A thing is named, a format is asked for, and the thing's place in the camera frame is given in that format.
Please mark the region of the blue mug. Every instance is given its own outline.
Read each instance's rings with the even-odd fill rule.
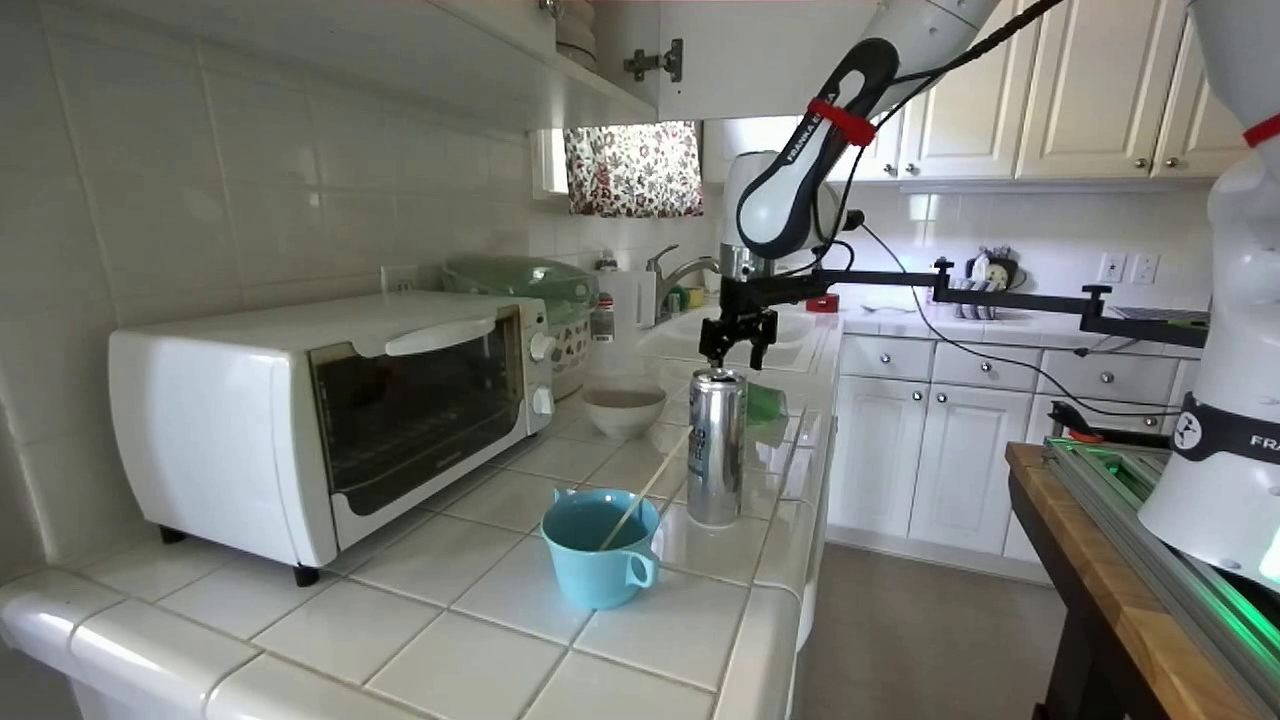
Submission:
[[[621,607],[634,600],[659,573],[653,555],[655,524],[659,508],[624,487],[557,491],[545,510],[545,543],[551,552],[561,591],[575,607]]]

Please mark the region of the metal canister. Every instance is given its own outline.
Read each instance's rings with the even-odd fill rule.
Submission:
[[[688,515],[732,524],[745,508],[745,408],[748,381],[698,366],[688,381]]]

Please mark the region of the toaster oven control knob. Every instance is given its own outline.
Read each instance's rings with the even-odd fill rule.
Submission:
[[[546,332],[526,336],[526,360],[545,363],[545,360],[551,360],[551,350],[557,350],[557,336],[546,336]]]
[[[533,408],[533,416],[557,416],[551,389],[533,389],[526,408]]]

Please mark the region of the toaster oven window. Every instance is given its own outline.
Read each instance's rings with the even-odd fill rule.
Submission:
[[[311,350],[329,487],[373,515],[518,418],[518,316],[425,355]]]

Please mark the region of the shelf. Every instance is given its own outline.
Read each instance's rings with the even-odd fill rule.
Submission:
[[[655,102],[565,60],[551,38],[431,0],[77,0],[303,63],[487,128],[642,123]]]

